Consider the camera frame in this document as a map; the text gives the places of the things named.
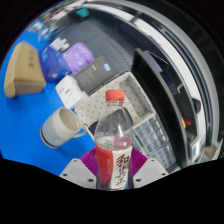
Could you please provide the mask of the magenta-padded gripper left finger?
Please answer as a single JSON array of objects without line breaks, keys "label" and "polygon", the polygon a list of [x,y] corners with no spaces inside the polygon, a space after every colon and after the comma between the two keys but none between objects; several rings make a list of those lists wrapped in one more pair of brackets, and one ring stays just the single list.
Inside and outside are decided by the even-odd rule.
[{"label": "magenta-padded gripper left finger", "polygon": [[97,187],[97,176],[98,162],[94,149],[80,159],[73,158],[60,174],[61,178],[88,189]]}]

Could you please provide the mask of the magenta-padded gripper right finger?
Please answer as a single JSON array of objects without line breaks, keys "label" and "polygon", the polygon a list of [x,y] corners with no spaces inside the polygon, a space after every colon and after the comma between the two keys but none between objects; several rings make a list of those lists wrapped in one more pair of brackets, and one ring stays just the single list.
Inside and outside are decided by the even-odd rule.
[{"label": "magenta-padded gripper right finger", "polygon": [[169,173],[155,159],[148,159],[137,149],[132,150],[128,187],[136,189],[168,176]]}]

